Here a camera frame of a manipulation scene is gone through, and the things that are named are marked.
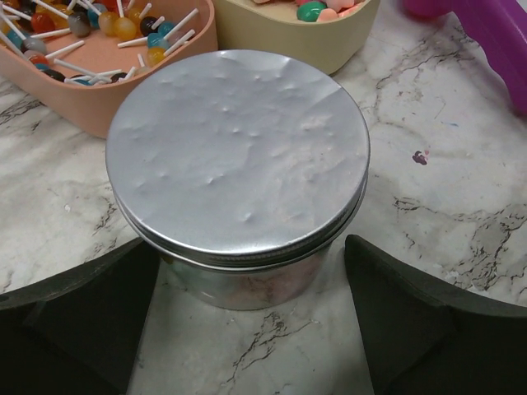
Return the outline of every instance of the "pink container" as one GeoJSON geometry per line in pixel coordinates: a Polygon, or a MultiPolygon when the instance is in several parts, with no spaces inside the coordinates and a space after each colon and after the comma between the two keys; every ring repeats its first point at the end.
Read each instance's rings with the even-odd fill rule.
{"type": "MultiPolygon", "coordinates": [[[[147,0],[137,0],[135,7],[142,8],[146,3],[147,0]]],[[[169,55],[150,72],[111,85],[74,86],[55,81],[19,58],[11,50],[0,46],[0,74],[85,132],[106,138],[115,112],[124,98],[142,80],[156,70],[180,59],[217,50],[216,24],[211,0],[178,0],[177,2],[152,0],[152,5],[151,15],[163,15],[167,21],[174,23],[183,19],[194,8],[199,10],[199,14],[182,29],[183,32],[196,30],[192,40],[169,55]]],[[[78,40],[73,35],[66,35],[50,40],[46,44],[48,51],[53,52],[78,40]]],[[[118,68],[126,72],[131,66],[138,67],[138,53],[141,53],[146,60],[146,45],[118,49],[119,39],[105,37],[100,30],[92,31],[84,40],[85,45],[62,56],[61,59],[94,72],[118,68]]],[[[58,66],[54,66],[53,69],[66,77],[78,74],[58,66]]]]}

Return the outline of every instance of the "silicone tray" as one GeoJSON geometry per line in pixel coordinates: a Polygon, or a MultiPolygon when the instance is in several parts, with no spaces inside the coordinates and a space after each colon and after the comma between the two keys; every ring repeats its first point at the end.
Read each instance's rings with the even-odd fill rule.
{"type": "MultiPolygon", "coordinates": [[[[211,0],[151,0],[152,15],[163,15],[168,21],[180,21],[194,8],[199,14],[185,27],[183,32],[196,30],[196,35],[188,44],[169,55],[150,72],[146,72],[128,81],[103,86],[74,86],[64,84],[39,72],[36,67],[20,59],[9,49],[0,46],[0,74],[22,90],[33,95],[42,103],[62,115],[79,128],[93,136],[106,138],[108,128],[115,112],[124,98],[142,80],[161,67],[177,60],[188,58],[199,53],[217,50],[215,14],[211,0]]],[[[142,8],[147,0],[137,0],[135,7],[142,8]]],[[[103,72],[117,68],[127,71],[131,66],[138,66],[138,53],[146,54],[146,46],[118,49],[116,38],[104,37],[99,30],[92,31],[84,39],[86,44],[81,48],[64,55],[61,59],[91,69],[103,72]]],[[[49,52],[78,41],[73,35],[49,41],[49,52]]],[[[76,74],[73,71],[54,67],[66,77],[76,74]]]]}
{"type": "Polygon", "coordinates": [[[296,19],[294,2],[213,0],[221,49],[280,53],[331,74],[366,42],[380,0],[364,0],[354,13],[330,22],[296,19]]]}

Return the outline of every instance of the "table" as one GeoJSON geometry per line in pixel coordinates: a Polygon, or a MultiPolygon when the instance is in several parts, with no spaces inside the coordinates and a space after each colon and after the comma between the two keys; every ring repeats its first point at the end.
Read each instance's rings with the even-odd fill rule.
{"type": "MultiPolygon", "coordinates": [[[[457,19],[410,21],[386,0],[365,47],[335,79],[371,133],[368,189],[346,233],[527,306],[527,123],[457,19]]],[[[1,293],[135,237],[114,205],[103,141],[6,81],[0,130],[1,293]]],[[[342,245],[305,295],[269,311],[206,306],[162,267],[128,392],[371,394],[342,245]]]]}

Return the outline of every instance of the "silver lid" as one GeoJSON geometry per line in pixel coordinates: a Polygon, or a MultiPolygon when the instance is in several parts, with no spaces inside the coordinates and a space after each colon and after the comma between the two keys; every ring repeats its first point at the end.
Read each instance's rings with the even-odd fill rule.
{"type": "Polygon", "coordinates": [[[364,118],[330,77],[249,50],[206,53],[140,84],[106,164],[128,221],[165,251],[255,267],[342,231],[366,182],[364,118]]]}

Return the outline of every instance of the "green candy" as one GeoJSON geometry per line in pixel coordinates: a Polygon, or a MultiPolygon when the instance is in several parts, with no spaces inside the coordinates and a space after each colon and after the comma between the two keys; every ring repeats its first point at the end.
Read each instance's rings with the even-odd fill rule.
{"type": "Polygon", "coordinates": [[[327,8],[323,2],[306,2],[296,10],[296,17],[304,22],[316,22],[320,12],[327,8]]]}

